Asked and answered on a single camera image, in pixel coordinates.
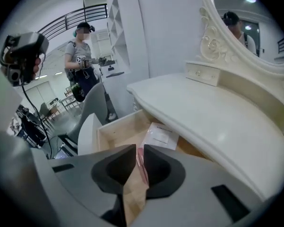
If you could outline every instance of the vanity table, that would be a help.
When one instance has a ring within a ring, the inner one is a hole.
[[[128,85],[137,109],[175,130],[261,199],[284,184],[284,135],[253,103],[225,88],[172,74]]]

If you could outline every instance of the black strap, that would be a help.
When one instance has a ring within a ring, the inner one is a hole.
[[[248,35],[244,33],[245,46],[248,48]]]
[[[72,43],[72,45],[73,45],[74,47],[76,47],[76,43],[75,43],[75,42],[69,41],[68,44],[69,44],[69,43]]]

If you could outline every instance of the gray t-shirt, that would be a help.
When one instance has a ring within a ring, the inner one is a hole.
[[[66,45],[65,54],[71,55],[71,62],[77,61],[77,56],[86,56],[87,59],[90,59],[92,64],[98,64],[98,60],[91,57],[91,52],[89,45],[86,43],[77,44],[76,40],[71,40],[72,43]]]

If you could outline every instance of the chair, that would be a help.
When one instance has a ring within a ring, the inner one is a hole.
[[[41,107],[40,107],[40,114],[43,115],[44,117],[49,117],[51,115],[51,112],[50,110],[48,110],[47,106],[45,103],[42,103],[41,104]]]
[[[95,113],[102,125],[105,125],[107,123],[107,105],[104,92],[105,90],[102,83],[97,83],[89,91],[84,100],[84,106],[79,122],[76,124],[76,126],[72,129],[71,132],[67,133],[66,135],[63,135],[62,138],[66,136],[70,138],[73,142],[77,143],[77,140],[79,138],[79,132],[84,121],[89,115],[93,113]]]

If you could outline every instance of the cable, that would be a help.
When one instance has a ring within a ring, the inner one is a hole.
[[[39,77],[40,77],[40,75],[41,75],[41,71],[42,71],[42,68],[43,68],[43,63],[44,63],[44,61],[45,61],[45,58],[46,58],[46,54],[44,54],[44,59],[43,59],[42,64],[41,64],[41,69],[40,69]],[[42,119],[41,119],[41,117],[40,117],[40,114],[39,114],[37,108],[35,107],[35,105],[32,103],[32,101],[30,101],[29,97],[27,96],[26,91],[25,91],[25,89],[24,89],[24,86],[22,85],[21,87],[22,87],[22,90],[23,90],[23,93],[24,93],[25,97],[27,98],[27,100],[29,101],[29,103],[30,103],[31,106],[34,108],[35,112],[37,113],[38,118],[39,118],[39,120],[40,120],[40,124],[41,124],[41,126],[42,126],[42,128],[43,128],[43,130],[44,130],[44,132],[45,132],[45,134],[46,134],[46,138],[47,138],[47,140],[48,140],[49,147],[51,148],[51,157],[50,157],[50,159],[51,159],[51,158],[52,158],[52,145],[51,145],[51,141],[50,141],[50,139],[49,139],[49,137],[48,137],[46,128],[44,127],[44,124],[43,124],[43,122],[42,122]]]
[[[53,139],[53,138],[56,138],[57,137],[57,141],[56,141],[56,150],[57,150],[57,152],[59,151],[59,148],[58,148],[58,140],[59,140],[59,136],[58,135],[56,135],[56,136],[53,136],[53,137],[51,137],[51,140]]]
[[[39,78],[40,78],[40,76],[41,76],[41,71],[42,71],[43,63],[44,63],[45,59],[46,59],[46,54],[44,54],[44,59],[43,59],[42,64],[41,64],[41,69],[40,69],[40,73],[39,73]]]
[[[41,125],[42,125],[42,128],[43,128],[43,130],[44,130],[44,132],[45,132],[45,134],[46,134],[46,138],[47,138],[47,140],[48,140],[49,147],[51,148],[51,157],[50,157],[50,159],[51,159],[51,158],[52,158],[52,146],[51,146],[51,142],[50,142],[50,139],[49,139],[49,137],[48,137],[46,128],[45,128],[44,125],[43,125],[43,122],[42,122],[42,120],[41,120],[41,117],[40,117],[40,115],[39,115],[39,112],[38,112],[37,108],[35,107],[35,105],[32,103],[32,101],[30,101],[29,97],[27,96],[26,91],[25,91],[23,85],[22,85],[22,90],[23,90],[23,93],[24,93],[25,97],[27,98],[27,100],[29,101],[29,103],[32,105],[32,107],[34,108],[35,112],[37,113],[38,118],[39,118],[39,120],[40,120],[40,123],[41,123]]]

